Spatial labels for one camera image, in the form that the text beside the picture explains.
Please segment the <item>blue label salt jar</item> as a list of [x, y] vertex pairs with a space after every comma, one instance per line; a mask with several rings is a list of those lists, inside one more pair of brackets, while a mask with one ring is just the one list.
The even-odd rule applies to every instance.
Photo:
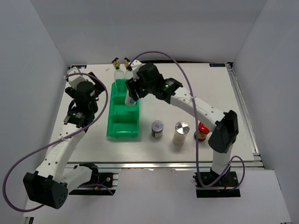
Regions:
[[125, 97], [125, 105], [129, 107], [133, 107], [136, 104], [133, 98], [130, 97], [129, 91], [127, 91], [126, 97]]

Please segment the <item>glass bottle with dark residue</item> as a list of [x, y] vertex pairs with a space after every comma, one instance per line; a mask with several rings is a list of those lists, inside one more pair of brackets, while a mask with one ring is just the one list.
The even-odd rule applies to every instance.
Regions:
[[124, 80], [127, 81], [133, 77], [133, 72], [132, 72], [131, 67], [129, 66], [130, 60], [127, 57], [125, 57], [124, 60], [125, 60], [124, 65], [126, 68], [126, 71], [124, 74]]

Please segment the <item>clear glass oil bottle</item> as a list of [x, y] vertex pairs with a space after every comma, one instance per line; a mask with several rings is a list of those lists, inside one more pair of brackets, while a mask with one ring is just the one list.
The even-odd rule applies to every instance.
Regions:
[[112, 64], [114, 66], [114, 83], [115, 87], [117, 88], [118, 91], [124, 90], [124, 72], [121, 70], [120, 63], [119, 63], [119, 58], [116, 57], [113, 61]]

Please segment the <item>white powder jar silver lid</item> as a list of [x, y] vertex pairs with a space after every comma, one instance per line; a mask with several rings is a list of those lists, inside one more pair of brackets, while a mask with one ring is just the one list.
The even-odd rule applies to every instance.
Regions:
[[173, 135], [173, 143], [176, 145], [183, 145], [185, 139], [190, 131], [190, 126], [187, 122], [179, 121], [175, 124], [175, 131]]

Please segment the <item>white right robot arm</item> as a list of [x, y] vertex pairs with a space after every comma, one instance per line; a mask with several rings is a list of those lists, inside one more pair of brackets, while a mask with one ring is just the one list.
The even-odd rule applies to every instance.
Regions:
[[226, 183], [231, 149], [239, 133], [236, 112], [224, 112], [195, 97], [191, 88], [185, 88], [176, 79], [163, 78], [152, 63], [142, 64], [135, 60], [129, 66], [133, 77], [126, 81], [126, 86], [134, 101], [152, 94], [192, 115], [196, 122], [202, 122], [208, 128], [212, 133], [208, 144], [213, 150], [211, 181], [216, 186]]

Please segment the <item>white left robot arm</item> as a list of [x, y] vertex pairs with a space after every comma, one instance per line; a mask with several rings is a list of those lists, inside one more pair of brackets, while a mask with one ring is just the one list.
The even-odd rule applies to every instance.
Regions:
[[64, 169], [77, 144], [90, 125], [97, 120], [98, 96], [106, 92], [105, 86], [90, 72], [89, 79], [82, 73], [67, 75], [69, 87], [65, 89], [72, 101], [69, 104], [60, 135], [43, 162], [33, 173], [23, 178], [29, 200], [59, 209], [70, 192], [83, 185], [94, 186], [99, 181], [98, 167], [81, 163], [64, 174]]

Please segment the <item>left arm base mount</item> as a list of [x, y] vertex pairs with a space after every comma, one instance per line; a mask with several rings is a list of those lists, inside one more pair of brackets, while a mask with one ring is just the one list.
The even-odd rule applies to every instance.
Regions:
[[99, 171], [91, 180], [69, 193], [74, 196], [113, 196], [118, 185], [119, 173]]

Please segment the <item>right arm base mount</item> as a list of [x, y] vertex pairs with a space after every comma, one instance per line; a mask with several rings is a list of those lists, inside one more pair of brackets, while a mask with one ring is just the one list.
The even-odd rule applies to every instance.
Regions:
[[198, 178], [197, 173], [194, 173], [196, 197], [197, 198], [233, 198], [241, 197], [241, 193], [237, 174], [234, 171], [229, 171], [225, 177], [222, 177], [216, 184], [210, 188], [204, 188]]

